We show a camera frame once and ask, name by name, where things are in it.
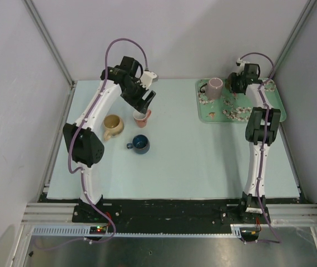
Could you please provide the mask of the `pink mug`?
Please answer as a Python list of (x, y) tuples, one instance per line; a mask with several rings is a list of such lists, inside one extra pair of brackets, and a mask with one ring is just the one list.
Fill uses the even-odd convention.
[(147, 125), (148, 118), (151, 116), (152, 111), (147, 110), (145, 114), (140, 113), (138, 111), (133, 112), (133, 119), (136, 123), (136, 125), (139, 128), (144, 128)]

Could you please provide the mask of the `mauve mug black handle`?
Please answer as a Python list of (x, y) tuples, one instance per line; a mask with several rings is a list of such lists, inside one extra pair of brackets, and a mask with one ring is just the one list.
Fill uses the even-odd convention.
[(199, 92), (204, 93), (208, 100), (218, 100), (222, 95), (223, 85), (220, 78), (211, 78), (200, 87)]

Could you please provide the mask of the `beige round mug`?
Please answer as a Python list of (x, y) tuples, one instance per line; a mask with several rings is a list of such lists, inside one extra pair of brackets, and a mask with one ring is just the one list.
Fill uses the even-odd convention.
[(119, 135), (125, 128), (124, 122), (120, 116), (108, 115), (103, 121), (103, 126), (105, 128), (103, 138), (108, 141), (110, 138)]

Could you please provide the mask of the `dark blue mug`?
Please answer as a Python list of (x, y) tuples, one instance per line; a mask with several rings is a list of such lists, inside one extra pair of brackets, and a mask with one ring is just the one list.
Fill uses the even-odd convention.
[(127, 149), (133, 149), (135, 153), (143, 155), (150, 149), (150, 142), (145, 135), (136, 135), (132, 142), (126, 145)]

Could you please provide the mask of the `brown mug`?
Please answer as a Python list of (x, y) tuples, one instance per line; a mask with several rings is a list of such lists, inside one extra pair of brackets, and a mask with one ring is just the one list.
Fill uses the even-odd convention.
[(228, 77), (225, 81), (225, 88), (231, 93), (236, 93), (235, 79), (232, 77)]

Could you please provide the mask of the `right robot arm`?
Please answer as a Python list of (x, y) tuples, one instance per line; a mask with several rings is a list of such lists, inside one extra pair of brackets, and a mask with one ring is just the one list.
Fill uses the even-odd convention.
[(238, 218), (252, 222), (266, 211), (265, 169), (271, 144), (275, 141), (281, 111), (273, 108), (260, 79), (260, 66), (242, 59), (236, 62), (237, 71), (227, 78), (230, 92), (245, 95), (252, 103), (252, 110), (245, 129), (249, 143), (250, 163), (247, 182), (238, 205)]

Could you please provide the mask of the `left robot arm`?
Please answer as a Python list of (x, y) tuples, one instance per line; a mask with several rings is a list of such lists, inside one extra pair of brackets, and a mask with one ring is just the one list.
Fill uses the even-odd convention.
[(103, 157), (105, 147), (100, 139), (100, 129), (111, 106), (120, 97), (140, 113), (148, 111), (155, 97), (150, 86), (158, 75), (143, 69), (132, 57), (123, 57), (114, 67), (105, 67), (99, 87), (82, 115), (73, 123), (66, 123), (63, 136), (68, 152), (70, 173), (80, 172), (81, 201), (87, 203), (85, 216), (92, 222), (100, 221), (104, 209), (97, 203), (102, 199), (100, 190), (93, 185), (93, 169)]

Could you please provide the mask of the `green floral tray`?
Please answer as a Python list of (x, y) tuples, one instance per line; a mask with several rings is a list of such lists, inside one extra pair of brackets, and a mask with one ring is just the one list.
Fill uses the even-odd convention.
[[(207, 123), (247, 123), (253, 108), (251, 101), (244, 94), (233, 94), (223, 86), (222, 95), (217, 100), (208, 100), (205, 85), (208, 78), (200, 79), (195, 84), (199, 118)], [(273, 80), (265, 85), (265, 95), (273, 108), (281, 111), (280, 122), (286, 119), (281, 98)]]

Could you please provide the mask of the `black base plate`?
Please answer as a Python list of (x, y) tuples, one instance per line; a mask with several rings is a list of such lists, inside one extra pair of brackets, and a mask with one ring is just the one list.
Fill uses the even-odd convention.
[(243, 212), (239, 199), (104, 199), (95, 207), (79, 201), (72, 222), (107, 224), (118, 234), (227, 234), (231, 224), (266, 223), (262, 214)]

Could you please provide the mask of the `aluminium frame rail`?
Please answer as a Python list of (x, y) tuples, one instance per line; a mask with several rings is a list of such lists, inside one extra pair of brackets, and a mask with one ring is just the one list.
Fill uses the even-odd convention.
[[(73, 225), (75, 203), (29, 203), (22, 225)], [(317, 226), (317, 204), (268, 204), (274, 226)]]

